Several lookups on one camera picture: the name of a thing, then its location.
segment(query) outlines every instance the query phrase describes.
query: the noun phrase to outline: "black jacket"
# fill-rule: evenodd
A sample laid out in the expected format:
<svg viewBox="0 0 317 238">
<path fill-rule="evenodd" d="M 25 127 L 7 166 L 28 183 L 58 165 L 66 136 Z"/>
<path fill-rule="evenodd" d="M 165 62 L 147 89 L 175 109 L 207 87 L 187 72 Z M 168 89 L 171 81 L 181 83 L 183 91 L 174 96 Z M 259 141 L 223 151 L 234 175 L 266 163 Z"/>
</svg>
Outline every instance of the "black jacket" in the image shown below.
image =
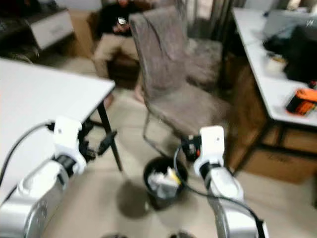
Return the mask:
<svg viewBox="0 0 317 238">
<path fill-rule="evenodd" d="M 131 36 L 131 31 L 114 33 L 112 28 L 118 22 L 118 17 L 124 18 L 127 22 L 129 15 L 139 12 L 140 10 L 135 6 L 133 2 L 129 2 L 127 7 L 121 7 L 118 3 L 108 5 L 104 7 L 100 14 L 100 20 L 98 25 L 98 36 L 101 37 L 103 33 L 112 33 L 116 35 Z"/>
</svg>

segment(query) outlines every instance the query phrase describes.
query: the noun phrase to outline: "person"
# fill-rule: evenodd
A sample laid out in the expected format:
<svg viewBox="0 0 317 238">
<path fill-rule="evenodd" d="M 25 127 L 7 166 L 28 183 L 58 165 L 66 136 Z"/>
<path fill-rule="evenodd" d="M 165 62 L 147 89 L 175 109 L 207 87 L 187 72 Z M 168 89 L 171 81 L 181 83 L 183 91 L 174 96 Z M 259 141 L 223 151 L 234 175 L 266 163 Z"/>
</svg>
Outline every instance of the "person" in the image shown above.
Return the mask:
<svg viewBox="0 0 317 238">
<path fill-rule="evenodd" d="M 102 9 L 97 29 L 101 40 L 93 56 L 93 62 L 99 77 L 109 78 L 107 62 L 111 61 L 118 52 L 139 61 L 128 20 L 130 14 L 140 11 L 134 2 L 129 0 L 117 0 L 116 3 Z M 141 82 L 142 75 L 140 72 L 134 92 L 136 99 L 144 102 Z"/>
</svg>

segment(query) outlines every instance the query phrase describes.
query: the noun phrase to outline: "orange object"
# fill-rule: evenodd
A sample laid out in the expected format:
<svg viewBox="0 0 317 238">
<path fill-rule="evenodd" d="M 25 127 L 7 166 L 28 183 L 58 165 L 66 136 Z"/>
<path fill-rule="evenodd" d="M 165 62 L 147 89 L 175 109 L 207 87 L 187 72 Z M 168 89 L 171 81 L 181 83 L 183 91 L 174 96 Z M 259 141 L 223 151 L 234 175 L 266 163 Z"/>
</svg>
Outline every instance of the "orange object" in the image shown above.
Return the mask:
<svg viewBox="0 0 317 238">
<path fill-rule="evenodd" d="M 303 88 L 298 89 L 295 96 L 286 106 L 290 113 L 304 116 L 315 108 L 317 104 L 317 90 Z"/>
</svg>

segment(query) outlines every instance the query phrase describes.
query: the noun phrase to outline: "beige floor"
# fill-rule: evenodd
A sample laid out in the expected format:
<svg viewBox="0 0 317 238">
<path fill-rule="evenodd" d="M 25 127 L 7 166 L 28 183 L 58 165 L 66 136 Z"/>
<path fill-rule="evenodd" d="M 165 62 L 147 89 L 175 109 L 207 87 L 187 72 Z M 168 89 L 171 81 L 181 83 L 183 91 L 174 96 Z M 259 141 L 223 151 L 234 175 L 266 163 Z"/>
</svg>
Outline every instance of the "beige floor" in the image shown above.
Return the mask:
<svg viewBox="0 0 317 238">
<path fill-rule="evenodd" d="M 93 68 L 87 60 L 67 62 L 66 68 L 63 64 L 58 67 L 70 71 L 86 68 L 89 73 Z M 73 179 L 43 237 L 101 238 L 120 232 L 129 238 L 166 238 L 179 229 L 198 238 L 217 237 L 212 209 L 202 197 L 185 192 L 177 204 L 161 212 L 147 205 L 143 167 L 158 154 L 142 138 L 146 108 L 132 99 L 132 92 L 117 89 L 107 113 L 111 126 L 118 129 L 116 143 L 125 173 L 118 171 L 111 151 L 97 158 L 83 175 Z M 92 146 L 104 135 L 101 128 L 95 128 L 89 134 Z M 170 153 L 178 143 L 159 121 L 151 123 L 149 135 Z M 203 190 L 200 179 L 190 177 Z M 249 206 L 267 222 L 270 237 L 317 237 L 312 181 L 293 185 L 247 173 L 238 179 Z"/>
</svg>

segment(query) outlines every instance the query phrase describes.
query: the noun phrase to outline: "robotic arm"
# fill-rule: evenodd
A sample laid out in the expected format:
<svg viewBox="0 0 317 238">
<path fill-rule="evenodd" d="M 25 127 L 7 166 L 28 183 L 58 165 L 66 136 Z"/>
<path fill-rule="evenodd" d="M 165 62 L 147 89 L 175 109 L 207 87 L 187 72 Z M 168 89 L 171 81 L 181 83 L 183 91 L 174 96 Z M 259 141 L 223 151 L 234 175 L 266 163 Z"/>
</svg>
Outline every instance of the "robotic arm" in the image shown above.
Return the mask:
<svg viewBox="0 0 317 238">
<path fill-rule="evenodd" d="M 183 140 L 182 146 L 187 158 L 196 159 L 195 173 L 204 179 L 208 191 L 205 196 L 215 213 L 218 237 L 268 238 L 265 223 L 244 204 L 240 183 L 223 166 L 223 128 L 203 127 L 200 136 Z"/>
<path fill-rule="evenodd" d="M 87 163 L 96 157 L 84 140 L 89 129 L 81 123 L 60 117 L 53 130 L 53 158 L 22 179 L 0 205 L 0 238 L 39 238 L 61 202 L 69 179 L 82 174 Z M 195 173 L 204 179 L 208 190 L 205 196 L 215 212 L 218 237 L 268 238 L 265 224 L 244 205 L 240 183 L 223 166 L 223 128 L 203 127 L 200 134 L 184 140 L 182 146 L 187 158 L 195 160 Z M 116 131 L 108 134 L 100 143 L 98 155 L 107 150 L 115 135 Z M 180 149 L 175 153 L 174 164 Z"/>
<path fill-rule="evenodd" d="M 84 137 L 91 128 L 59 117 L 54 124 L 55 154 L 44 161 L 14 188 L 0 205 L 0 238 L 39 238 L 68 187 L 69 179 L 80 175 L 96 154 Z M 116 135 L 111 132 L 100 143 L 103 154 Z"/>
</svg>

